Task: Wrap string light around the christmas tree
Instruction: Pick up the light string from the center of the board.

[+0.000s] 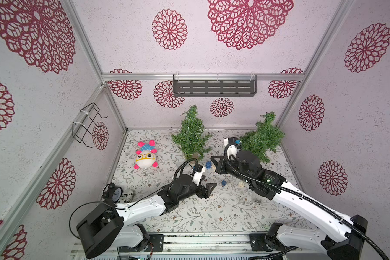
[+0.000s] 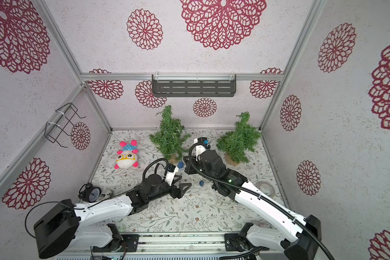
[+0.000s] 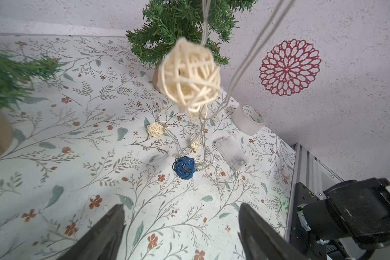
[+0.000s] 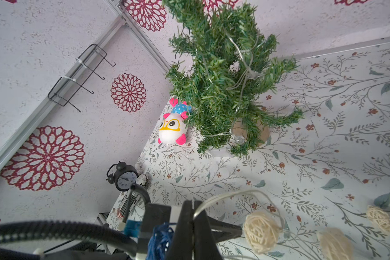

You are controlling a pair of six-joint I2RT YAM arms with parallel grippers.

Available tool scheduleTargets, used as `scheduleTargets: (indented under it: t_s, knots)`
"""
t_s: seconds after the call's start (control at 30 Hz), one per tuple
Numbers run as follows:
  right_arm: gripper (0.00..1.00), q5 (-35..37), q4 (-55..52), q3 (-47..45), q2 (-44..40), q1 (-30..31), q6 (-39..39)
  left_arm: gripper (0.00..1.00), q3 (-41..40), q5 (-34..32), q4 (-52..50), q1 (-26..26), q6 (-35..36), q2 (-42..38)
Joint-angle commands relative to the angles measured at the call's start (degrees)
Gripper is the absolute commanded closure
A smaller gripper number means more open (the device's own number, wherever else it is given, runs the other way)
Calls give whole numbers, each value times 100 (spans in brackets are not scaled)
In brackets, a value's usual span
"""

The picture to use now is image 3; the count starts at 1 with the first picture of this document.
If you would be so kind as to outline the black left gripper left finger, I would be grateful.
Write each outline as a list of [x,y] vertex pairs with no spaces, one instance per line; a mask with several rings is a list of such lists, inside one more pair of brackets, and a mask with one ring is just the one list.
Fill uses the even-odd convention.
[[76,244],[59,257],[61,260],[115,260],[125,225],[124,206],[113,206]]

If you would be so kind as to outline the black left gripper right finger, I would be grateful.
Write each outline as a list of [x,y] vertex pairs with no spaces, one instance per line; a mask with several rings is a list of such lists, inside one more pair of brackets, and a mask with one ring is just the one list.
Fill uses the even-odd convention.
[[285,241],[249,204],[238,212],[240,241],[247,260],[306,260]]

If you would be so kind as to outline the clear plastic battery box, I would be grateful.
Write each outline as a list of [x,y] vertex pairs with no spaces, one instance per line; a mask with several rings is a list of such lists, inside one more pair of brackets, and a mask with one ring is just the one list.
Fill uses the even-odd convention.
[[232,137],[217,138],[213,141],[213,144],[232,171],[239,171],[248,163],[248,158],[236,145]]

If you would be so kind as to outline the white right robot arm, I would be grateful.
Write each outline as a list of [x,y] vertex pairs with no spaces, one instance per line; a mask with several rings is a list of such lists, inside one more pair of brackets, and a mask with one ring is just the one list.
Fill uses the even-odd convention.
[[322,195],[298,182],[285,235],[288,243],[310,260],[327,259],[327,246],[352,238],[368,260],[390,247],[390,178],[348,180]]

